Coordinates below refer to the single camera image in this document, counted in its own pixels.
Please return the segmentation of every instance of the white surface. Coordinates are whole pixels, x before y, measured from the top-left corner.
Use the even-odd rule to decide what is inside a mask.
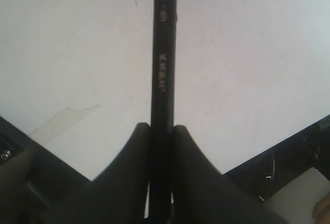
[[[149,121],[153,0],[0,0],[0,115],[90,179]],[[226,172],[330,114],[329,0],[178,0],[175,122]]]
[[[329,191],[330,182],[312,168],[277,192],[266,206],[289,224],[314,224],[312,210]]]

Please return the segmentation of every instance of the small screw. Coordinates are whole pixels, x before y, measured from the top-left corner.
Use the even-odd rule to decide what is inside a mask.
[[[1,159],[3,161],[6,161],[11,155],[11,152],[9,150],[4,150],[2,154],[0,155]]]

